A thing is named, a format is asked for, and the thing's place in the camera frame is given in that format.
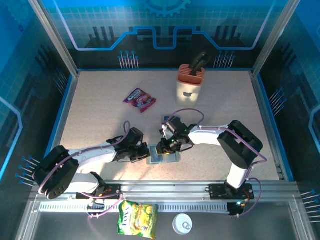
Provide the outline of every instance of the pink candy package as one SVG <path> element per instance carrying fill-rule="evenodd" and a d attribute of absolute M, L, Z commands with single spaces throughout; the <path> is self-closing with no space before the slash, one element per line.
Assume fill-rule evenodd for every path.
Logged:
<path fill-rule="evenodd" d="M 123 102 L 139 108 L 140 112 L 143 113 L 156 102 L 156 99 L 137 88 Z"/>

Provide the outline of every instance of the can lid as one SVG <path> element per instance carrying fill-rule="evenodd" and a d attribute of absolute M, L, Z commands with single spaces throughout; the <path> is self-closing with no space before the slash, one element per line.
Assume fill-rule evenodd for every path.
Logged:
<path fill-rule="evenodd" d="M 177 234 L 185 235 L 192 229 L 192 220 L 187 214 L 182 213 L 174 218 L 172 226 Z"/>

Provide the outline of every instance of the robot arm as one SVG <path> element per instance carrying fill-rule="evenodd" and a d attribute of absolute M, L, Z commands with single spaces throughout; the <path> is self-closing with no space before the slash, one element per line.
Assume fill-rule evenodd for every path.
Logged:
<path fill-rule="evenodd" d="M 39 163 L 33 171 L 32 178 L 39 185 L 41 194 L 48 199 L 55 199 L 67 192 L 82 192 L 99 196 L 106 191 L 105 182 L 95 172 L 81 173 L 85 168 L 96 164 L 119 162 L 126 157 L 135 163 L 150 156 L 148 146 L 143 142 L 143 133 L 133 127 L 126 137 L 118 143 L 123 136 L 109 139 L 97 146 L 67 150 L 63 146 L 56 146 Z M 59 164 L 50 178 L 44 183 L 45 178 Z"/>
<path fill-rule="evenodd" d="M 178 117 L 173 117 L 162 125 L 160 133 L 163 138 L 156 146 L 156 151 L 158 154 L 173 154 L 189 150 L 196 144 L 221 146 L 232 161 L 225 185 L 228 194 L 233 195 L 232 192 L 239 190 L 245 183 L 250 165 L 257 155 L 239 142 L 232 132 L 257 152 L 263 148 L 262 142 L 239 121 L 234 120 L 229 125 L 218 127 L 199 127 L 197 124 L 187 127 Z"/>

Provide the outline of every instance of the glass panel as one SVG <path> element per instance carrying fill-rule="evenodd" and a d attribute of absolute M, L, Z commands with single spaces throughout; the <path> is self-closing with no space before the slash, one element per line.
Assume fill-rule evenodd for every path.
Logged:
<path fill-rule="evenodd" d="M 318 192 L 319 15 L 319 1 L 301 0 L 260 73 L 293 176 L 300 186 L 317 187 Z"/>
<path fill-rule="evenodd" d="M 37 164 L 22 157 L 43 159 L 70 73 L 28 1 L 0 0 L 0 33 L 0 232 L 11 240 Z"/>
<path fill-rule="evenodd" d="M 286 0 L 43 0 L 80 69 L 252 68 Z"/>

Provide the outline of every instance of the gear graphic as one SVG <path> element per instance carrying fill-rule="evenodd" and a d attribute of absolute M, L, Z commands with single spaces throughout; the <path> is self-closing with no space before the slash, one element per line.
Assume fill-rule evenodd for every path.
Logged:
<path fill-rule="evenodd" d="M 0 0 L 0 6 L 6 6 L 12 17 L 23 24 L 30 14 L 30 5 L 28 0 Z"/>
<path fill-rule="evenodd" d="M 141 2 L 144 10 L 149 10 L 150 14 L 164 18 L 180 14 L 180 10 L 185 10 L 186 5 L 190 3 L 191 0 L 143 0 Z"/>

